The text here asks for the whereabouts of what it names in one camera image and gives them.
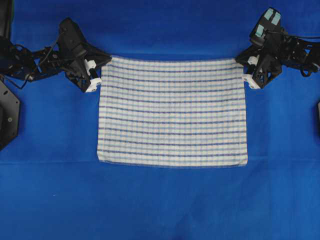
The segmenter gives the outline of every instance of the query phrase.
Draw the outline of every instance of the towel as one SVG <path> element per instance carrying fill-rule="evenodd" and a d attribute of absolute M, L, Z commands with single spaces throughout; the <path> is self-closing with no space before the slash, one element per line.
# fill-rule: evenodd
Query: towel
<path fill-rule="evenodd" d="M 152 61 L 113 56 L 102 68 L 101 162 L 233 167 L 248 161 L 243 67 L 233 58 Z"/>

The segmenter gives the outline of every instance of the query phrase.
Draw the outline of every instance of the black cable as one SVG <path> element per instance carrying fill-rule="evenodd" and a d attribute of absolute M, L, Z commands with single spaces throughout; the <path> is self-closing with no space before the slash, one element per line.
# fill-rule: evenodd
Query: black cable
<path fill-rule="evenodd" d="M 26 86 L 26 84 L 27 84 L 27 82 L 28 82 L 28 78 L 30 77 L 30 75 L 33 74 L 33 73 L 41 66 L 41 64 L 43 64 L 43 63 L 45 62 L 45 60 L 47 60 L 47 58 L 49 57 L 50 53 L 53 51 L 54 47 L 55 47 L 56 44 L 58 43 L 59 38 L 60 38 L 61 35 L 64 34 L 64 33 L 65 33 L 65 32 L 63 31 L 63 32 L 61 32 L 61 33 L 59 34 L 59 36 L 56 38 L 55 42 L 50 46 L 50 49 L 49 49 L 49 51 L 47 52 L 47 54 L 45 55 L 44 59 L 43 59 L 42 61 L 40 61 L 40 62 L 35 66 L 35 68 L 32 70 L 32 72 L 28 73 L 28 74 L 25 76 L 24 83 L 23 83 L 21 86 L 17 85 L 14 81 L 12 81 L 12 80 L 11 80 L 10 78 L 8 78 L 7 76 L 3 75 L 3 77 L 4 77 L 8 82 L 10 82 L 12 85 L 14 85 L 16 88 L 18 88 L 18 89 L 20 89 L 20 90 L 23 89 L 23 88 Z M 14 47 L 15 47 L 15 48 L 16 48 L 16 47 L 25 48 L 25 47 L 23 47 L 23 46 L 20 45 L 20 44 L 15 44 Z"/>
<path fill-rule="evenodd" d="M 298 38 L 298 39 L 320 39 L 320 36 L 297 36 L 297 35 L 290 35 L 290 34 L 285 34 L 283 32 L 279 31 L 267 31 L 267 34 L 279 34 L 285 37 L 292 37 L 292 38 Z"/>
<path fill-rule="evenodd" d="M 25 81 L 28 81 L 28 78 L 30 77 L 31 74 L 33 74 L 40 66 L 41 64 L 43 64 L 47 58 L 49 57 L 50 53 L 53 51 L 54 47 L 56 46 L 56 44 L 58 43 L 59 41 L 59 38 L 61 37 L 62 34 L 64 34 L 65 32 L 61 32 L 59 34 L 59 36 L 56 38 L 55 42 L 50 46 L 50 50 L 47 52 L 47 54 L 45 55 L 44 59 L 42 61 L 40 61 L 36 66 L 35 68 L 32 70 L 32 72 L 28 73 L 26 76 L 25 76 Z"/>

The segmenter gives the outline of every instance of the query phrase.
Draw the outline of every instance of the blue tablecloth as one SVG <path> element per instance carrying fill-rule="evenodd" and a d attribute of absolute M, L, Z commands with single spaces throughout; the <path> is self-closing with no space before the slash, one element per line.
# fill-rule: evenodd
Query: blue tablecloth
<path fill-rule="evenodd" d="M 249 46 L 274 7 L 291 34 L 320 35 L 320 2 L 16 0 L 11 40 L 49 46 L 65 17 L 123 57 L 203 60 Z M 320 75 L 246 85 L 248 164 L 167 169 L 99 163 L 99 91 L 61 73 L 19 91 L 19 136 L 0 152 L 0 239 L 320 239 Z"/>

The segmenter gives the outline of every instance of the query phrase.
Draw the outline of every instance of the cable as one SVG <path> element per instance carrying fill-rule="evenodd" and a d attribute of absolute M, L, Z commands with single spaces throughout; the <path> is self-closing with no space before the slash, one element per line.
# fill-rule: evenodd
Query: cable
<path fill-rule="evenodd" d="M 298 38 L 298 39 L 320 39 L 320 36 L 297 36 L 297 35 L 285 34 L 283 32 L 279 32 L 279 31 L 268 31 L 267 30 L 266 33 L 267 34 L 279 34 L 282 36 Z"/>
<path fill-rule="evenodd" d="M 62 34 L 64 34 L 65 31 L 61 32 L 59 34 L 59 36 L 56 38 L 55 42 L 50 46 L 50 50 L 47 52 L 47 54 L 45 55 L 44 59 L 42 61 L 40 61 L 36 66 L 35 68 L 32 70 L 32 72 L 28 73 L 26 76 L 25 76 L 25 81 L 27 82 L 28 81 L 28 78 L 30 77 L 31 74 L 33 74 L 40 66 L 41 64 L 43 64 L 47 58 L 49 57 L 50 53 L 53 51 L 54 47 L 56 46 L 56 44 L 58 43 L 60 37 Z"/>

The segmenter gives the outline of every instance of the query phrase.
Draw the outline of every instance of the blue backdrop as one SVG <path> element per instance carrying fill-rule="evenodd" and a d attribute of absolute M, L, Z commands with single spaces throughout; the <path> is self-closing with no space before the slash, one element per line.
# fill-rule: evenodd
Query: blue backdrop
<path fill-rule="evenodd" d="M 274 7 L 292 34 L 320 35 L 320 2 L 16 0 L 13 43 L 49 46 L 71 17 L 124 57 L 234 57 Z M 320 239 L 320 74 L 246 86 L 248 164 L 167 169 L 99 163 L 99 92 L 61 73 L 19 91 L 19 136 L 0 152 L 1 240 Z"/>

